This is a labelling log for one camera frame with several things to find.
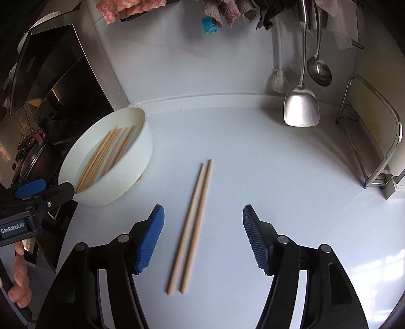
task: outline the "screw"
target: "screw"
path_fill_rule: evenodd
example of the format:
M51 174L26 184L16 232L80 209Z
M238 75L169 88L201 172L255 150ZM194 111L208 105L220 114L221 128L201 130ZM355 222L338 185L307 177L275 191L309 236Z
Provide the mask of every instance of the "screw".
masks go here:
M323 245L321 246L321 250L322 250L323 252L326 252L327 254L329 254L329 253L332 251L332 248L329 247L327 244L323 244Z
M120 242L120 243L125 243L125 242L127 242L129 240L129 235L128 234L121 234L119 237L118 237L118 242Z
M279 235L277 241L281 244L287 244L290 240L285 235Z
M86 249L86 244L84 242L79 242L76 246L75 246L76 251L83 251Z

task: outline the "countertop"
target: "countertop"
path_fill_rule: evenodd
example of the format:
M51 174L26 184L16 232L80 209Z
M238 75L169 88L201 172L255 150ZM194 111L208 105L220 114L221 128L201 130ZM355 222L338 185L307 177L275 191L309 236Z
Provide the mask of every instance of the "countertop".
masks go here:
M151 329L255 328L271 277L257 267L243 224L252 204L261 220L297 244L332 246L378 328L405 289L405 200L364 190L353 151L334 119L313 128L284 124L281 111L205 108L150 113L154 149L142 179L115 202L79 205L58 269L76 243L109 243L147 219L155 204L165 224L150 265L134 276ZM201 162L213 171L194 268L186 295L165 293ZM106 325L113 322L102 273ZM300 285L291 329L299 328Z

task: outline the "chopstick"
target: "chopstick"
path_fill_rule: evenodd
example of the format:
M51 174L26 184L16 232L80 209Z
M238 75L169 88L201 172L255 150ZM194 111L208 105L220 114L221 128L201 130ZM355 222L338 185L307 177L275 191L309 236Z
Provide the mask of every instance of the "chopstick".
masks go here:
M111 130L105 135L99 146L97 147L96 151L93 153L92 157L90 158L90 161L87 163L86 167L84 168L83 172L81 173L81 176L79 178L79 181L76 184L76 190L75 193L78 193L81 191L81 187L83 185L83 180L89 173L89 170L91 169L92 165L94 164L94 161L96 160L96 157L99 155L101 152L101 149L104 147L105 143L107 142L108 137L111 135Z
M190 206L188 208L187 216L185 218L183 232L181 234L179 247L177 249L176 258L173 263L172 273L171 273L168 288L167 288L168 295L173 294L173 291L175 289L177 275L179 274L179 270L180 270L181 259L183 258L185 244L187 243L187 238L188 238L188 234L190 231L191 219L194 215L194 211L195 211L195 208L197 205L198 192L200 191L201 184L203 182L203 173L204 173L205 167L206 167L205 163L202 163L200 172L198 174L198 178L196 181L196 185L194 187L194 192L193 192L193 196L191 198Z
M97 177L98 172L100 171L100 167L102 166L105 157L107 156L108 152L110 151L111 147L113 146L115 140L117 139L119 133L121 132L121 129L115 130L111 136L107 144L105 145L103 151L100 153L99 157L97 158L96 162L94 163L94 166L92 167L92 170L90 171L90 174L88 175L88 179L86 184L84 185L83 190L87 189L89 186L93 185L94 180Z
M135 132L135 129L136 129L136 125L131 127L130 131L128 132L127 137L125 138L124 142L122 143L117 155L114 158L113 163L110 165L110 168L108 170L111 170L111 168L114 167L115 164L121 159L122 154L124 153L125 148L128 145L128 142L130 141L130 139L132 137L132 134Z
M197 243L198 243L198 236L200 234L201 223L203 221L203 213L205 207L205 201L207 199L207 192L208 192L208 185L209 185L209 178L211 176L211 169L212 169L212 159L208 162L207 172L205 173L204 184L202 187L200 202L198 204L197 214L196 214L196 221L194 223L193 234L190 240L190 246L188 248L187 259L185 262L184 274L183 274L183 281L181 283L180 292L185 294L187 292L188 284L190 282L191 270L193 268L194 263L194 256L196 254Z
M123 132L122 135L119 137L117 144L114 146L113 151L111 152L110 156L108 157L107 163L105 164L104 169L103 169L103 171L102 171L102 173L101 173L101 177L103 177L103 176L107 173L107 171L109 170L109 166L110 166L110 163L111 163L112 159L114 158L115 151L116 151L116 150L118 149L118 147L121 145L121 140L122 140L123 137L125 136L125 133L126 133L127 130L128 130L128 127L126 127L126 128L124 129L124 132Z

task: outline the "fingernail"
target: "fingernail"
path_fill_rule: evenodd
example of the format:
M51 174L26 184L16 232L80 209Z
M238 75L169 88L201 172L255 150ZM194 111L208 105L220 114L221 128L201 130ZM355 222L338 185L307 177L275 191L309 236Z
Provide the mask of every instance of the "fingernail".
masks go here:
M24 276L22 273L17 273L17 275L15 276L15 282L22 287L23 283L24 283Z
M10 298L12 303L15 303L17 301L17 299L18 299L18 296L17 296L16 293L11 293L11 294L9 294L9 298Z

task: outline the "red and white cloth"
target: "red and white cloth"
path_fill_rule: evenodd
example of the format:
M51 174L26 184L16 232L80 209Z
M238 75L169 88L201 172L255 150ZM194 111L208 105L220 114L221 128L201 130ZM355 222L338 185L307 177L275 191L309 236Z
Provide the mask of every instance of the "red and white cloth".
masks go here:
M166 5L166 0L100 0L96 5L107 24Z

